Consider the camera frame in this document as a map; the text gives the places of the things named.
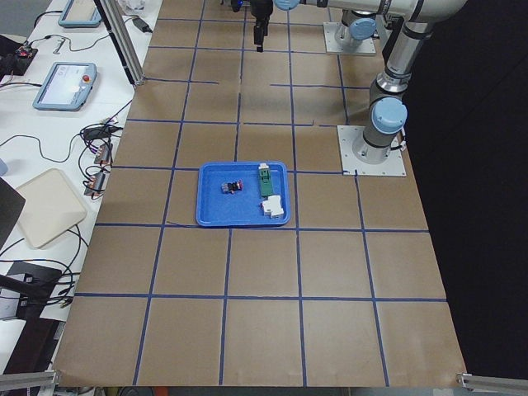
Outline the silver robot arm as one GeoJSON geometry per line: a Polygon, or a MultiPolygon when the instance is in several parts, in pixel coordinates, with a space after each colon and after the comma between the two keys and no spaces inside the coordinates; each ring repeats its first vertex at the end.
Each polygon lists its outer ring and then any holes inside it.
{"type": "MultiPolygon", "coordinates": [[[[238,12],[248,4],[255,18],[253,42],[257,52],[264,50],[264,40],[268,36],[268,25],[274,8],[289,12],[306,1],[232,1],[231,8],[238,12]]],[[[366,10],[353,10],[349,6],[342,9],[339,22],[324,22],[323,33],[328,54],[354,54],[373,56],[375,45],[372,37],[378,31],[377,14],[366,10]]]]}
{"type": "Polygon", "coordinates": [[[394,137],[408,117],[402,97],[408,88],[413,63],[431,37],[434,25],[456,14],[464,1],[381,1],[380,15],[403,18],[399,31],[390,39],[384,70],[370,86],[369,120],[353,144],[355,156],[363,163],[379,165],[389,156],[394,137]]]}

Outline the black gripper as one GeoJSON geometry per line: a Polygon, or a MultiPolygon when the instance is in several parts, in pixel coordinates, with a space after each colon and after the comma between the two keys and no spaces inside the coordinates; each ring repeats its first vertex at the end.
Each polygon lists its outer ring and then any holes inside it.
{"type": "Polygon", "coordinates": [[[267,34],[267,28],[271,14],[273,13],[272,0],[250,0],[250,11],[255,17],[256,23],[253,27],[253,39],[257,52],[263,52],[263,35],[267,34]]]}

